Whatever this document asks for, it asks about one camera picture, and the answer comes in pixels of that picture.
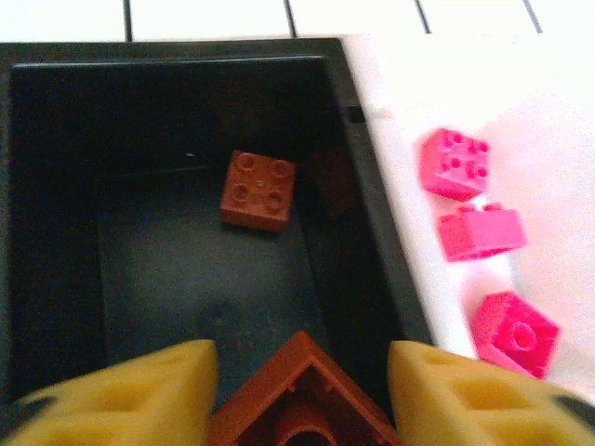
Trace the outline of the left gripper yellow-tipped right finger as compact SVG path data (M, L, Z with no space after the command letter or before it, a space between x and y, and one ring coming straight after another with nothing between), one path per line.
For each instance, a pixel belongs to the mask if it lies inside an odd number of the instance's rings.
M388 386L405 445L591 445L576 394L413 341L393 341Z

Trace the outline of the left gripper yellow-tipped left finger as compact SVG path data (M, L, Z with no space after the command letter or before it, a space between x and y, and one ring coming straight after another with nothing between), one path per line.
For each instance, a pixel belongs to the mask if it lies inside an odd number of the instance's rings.
M212 340L65 380L1 412L4 445L204 445L217 395Z

